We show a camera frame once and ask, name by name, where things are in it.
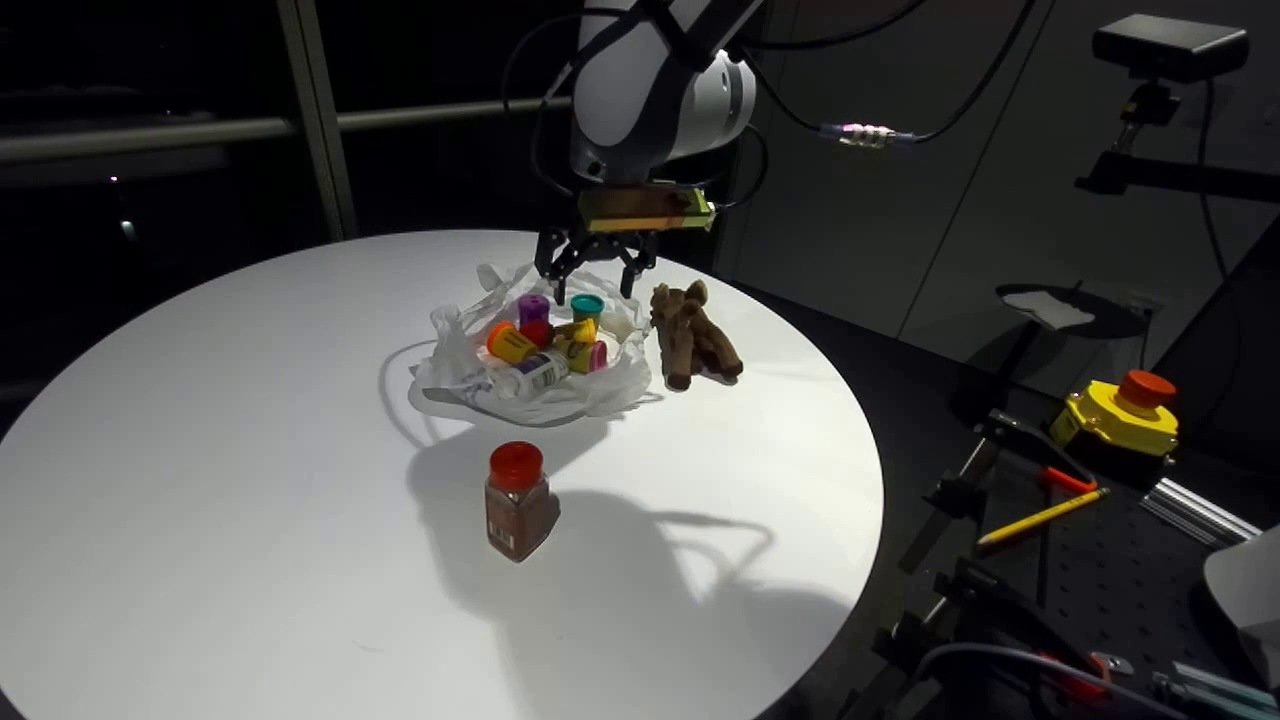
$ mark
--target table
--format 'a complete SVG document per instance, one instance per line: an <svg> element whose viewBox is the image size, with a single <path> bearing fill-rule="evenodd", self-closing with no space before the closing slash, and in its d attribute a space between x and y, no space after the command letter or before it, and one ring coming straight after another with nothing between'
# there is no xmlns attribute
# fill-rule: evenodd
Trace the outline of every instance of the table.
<svg viewBox="0 0 1280 720"><path fill-rule="evenodd" d="M0 445L0 687L35 720L727 720L788 692L881 541L837 367L706 279L737 386L560 426L420 416L431 307L527 230L407 230L193 289L64 367ZM658 261L634 283L688 283ZM488 453L534 438L562 515L485 541Z"/></svg>

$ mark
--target toy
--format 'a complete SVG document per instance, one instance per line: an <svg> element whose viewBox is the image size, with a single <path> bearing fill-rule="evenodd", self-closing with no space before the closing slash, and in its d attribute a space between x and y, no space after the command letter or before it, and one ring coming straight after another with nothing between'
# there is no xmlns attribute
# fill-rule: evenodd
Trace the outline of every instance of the toy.
<svg viewBox="0 0 1280 720"><path fill-rule="evenodd" d="M727 342L727 337L703 314L706 289L695 279L684 290L658 283L651 290L649 321L658 341L658 365L670 390L684 390L690 370L711 370L721 378L737 378L743 358Z"/></svg>

